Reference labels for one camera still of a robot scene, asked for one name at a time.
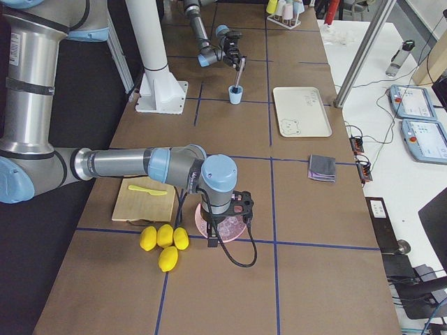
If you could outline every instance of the lemon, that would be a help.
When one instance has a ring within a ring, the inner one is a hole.
[[[167,272],[174,269],[179,259],[179,251],[174,246],[169,246],[160,253],[159,267],[161,271]]]
[[[182,227],[174,230],[174,244],[179,250],[184,250],[189,246],[188,233]]]
[[[167,248],[173,244],[174,229],[169,224],[162,225],[156,234],[156,243],[161,248]]]
[[[149,226],[145,228],[140,235],[140,246],[146,251],[150,251],[156,246],[156,229]]]

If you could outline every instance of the white wall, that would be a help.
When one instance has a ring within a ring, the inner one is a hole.
[[[406,0],[419,16],[427,28],[432,31],[442,16],[442,11],[447,9],[447,0]],[[440,39],[443,32],[447,30],[447,21],[442,19],[434,31],[434,36]]]

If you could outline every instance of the wooden cutting board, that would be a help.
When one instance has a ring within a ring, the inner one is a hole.
[[[167,191],[166,195],[150,195],[147,192],[130,191],[129,185]],[[149,220],[170,222],[175,198],[171,185],[162,184],[149,177],[123,179],[119,189],[112,221]]]

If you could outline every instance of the yellow knife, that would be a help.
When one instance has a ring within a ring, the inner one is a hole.
[[[167,191],[157,191],[157,190],[152,190],[150,188],[145,188],[145,187],[136,186],[136,185],[129,185],[127,188],[130,191],[147,192],[150,195],[166,195],[166,194],[168,194]]]

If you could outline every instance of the brown table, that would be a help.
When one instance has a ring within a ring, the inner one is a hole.
[[[400,334],[342,111],[330,106],[336,93],[313,9],[293,31],[266,22],[262,5],[214,4],[203,17],[209,32],[224,23],[244,34],[242,103],[227,101],[234,72],[200,68],[191,29],[167,8],[170,69],[190,84],[184,112],[139,114],[133,101],[111,147],[196,143],[233,157],[236,189],[255,201],[258,262],[241,269],[207,248],[193,221],[199,197],[190,195],[183,224],[191,245],[162,273],[159,249],[139,247],[142,228],[110,220],[120,180],[98,179],[35,335]],[[272,89],[287,86],[320,90],[330,137],[280,136]],[[310,154],[336,158],[335,184],[307,178]],[[240,262],[252,258],[247,238],[228,244]]]

